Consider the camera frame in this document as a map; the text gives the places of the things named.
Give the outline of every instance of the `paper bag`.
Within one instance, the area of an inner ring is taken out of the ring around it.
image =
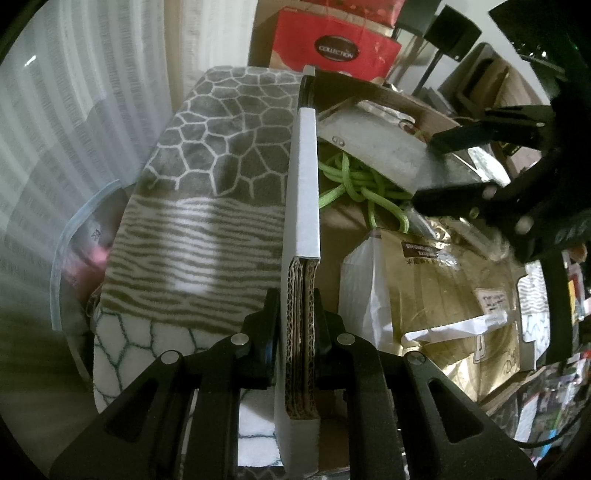
[[[393,27],[405,0],[308,0],[310,3],[339,8],[383,25]]]
[[[305,65],[383,83],[401,45],[328,15],[285,7],[279,13],[269,67],[301,72]]]
[[[478,401],[520,370],[524,274],[459,245],[376,230],[343,262],[339,314],[380,350],[421,350]]]

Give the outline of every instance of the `black mount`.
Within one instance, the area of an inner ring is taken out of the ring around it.
[[[378,352],[324,312],[317,290],[314,302],[316,385],[346,390],[352,480],[404,479],[402,445],[413,480],[536,478],[527,456],[424,355]],[[183,479],[236,478],[239,393],[271,385],[279,305],[270,289],[240,334],[184,358],[164,352],[58,457],[50,478],[177,478],[196,388]]]

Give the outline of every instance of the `lime green cord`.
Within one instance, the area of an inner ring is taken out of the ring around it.
[[[320,196],[319,207],[321,209],[347,193],[356,202],[368,201],[368,218],[371,228],[378,226],[375,219],[375,205],[378,204],[398,219],[401,232],[408,232],[407,216],[391,200],[410,200],[412,195],[396,190],[391,181],[356,158],[349,158],[345,152],[336,154],[325,163],[319,160],[318,168],[329,180],[339,183],[338,187],[328,190]]]

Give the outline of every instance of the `black cable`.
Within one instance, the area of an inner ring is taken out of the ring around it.
[[[513,441],[520,448],[528,448],[528,449],[544,447],[546,445],[550,445],[551,443],[554,443],[556,440],[559,440],[560,438],[562,438],[573,427],[573,425],[575,423],[577,423],[577,421],[581,418],[581,415],[583,414],[585,409],[589,406],[590,400],[591,400],[591,397],[589,397],[586,400],[585,405],[577,412],[577,414],[574,416],[574,418],[563,427],[563,429],[560,431],[560,433],[558,433],[557,435],[554,435],[552,438],[549,438],[547,440],[542,440],[541,442],[520,442],[519,440],[513,440]]]

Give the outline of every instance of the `cardboard flap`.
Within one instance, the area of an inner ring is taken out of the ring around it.
[[[281,347],[275,432],[291,478],[318,469],[320,419],[313,400],[314,275],[320,259],[316,112],[300,108],[291,139],[281,261]]]

